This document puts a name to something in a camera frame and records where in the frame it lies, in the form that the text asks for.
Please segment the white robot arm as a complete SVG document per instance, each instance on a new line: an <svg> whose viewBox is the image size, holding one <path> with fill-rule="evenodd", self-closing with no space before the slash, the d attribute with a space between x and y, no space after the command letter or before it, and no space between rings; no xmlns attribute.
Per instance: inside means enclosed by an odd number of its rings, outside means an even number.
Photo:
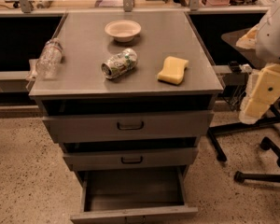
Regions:
<svg viewBox="0 0 280 224"><path fill-rule="evenodd" d="M249 75L239 120L256 123L280 97L280 0L276 0L259 23L236 43L239 48L254 49L265 62Z"/></svg>

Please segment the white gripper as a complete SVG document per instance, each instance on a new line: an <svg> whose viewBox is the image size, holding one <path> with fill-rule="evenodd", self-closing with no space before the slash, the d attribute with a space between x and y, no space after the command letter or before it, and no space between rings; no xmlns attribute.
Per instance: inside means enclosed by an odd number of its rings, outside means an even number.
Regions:
<svg viewBox="0 0 280 224"><path fill-rule="evenodd" d="M244 124L256 123L280 97L280 64L268 63L253 70L240 105L239 120Z"/></svg>

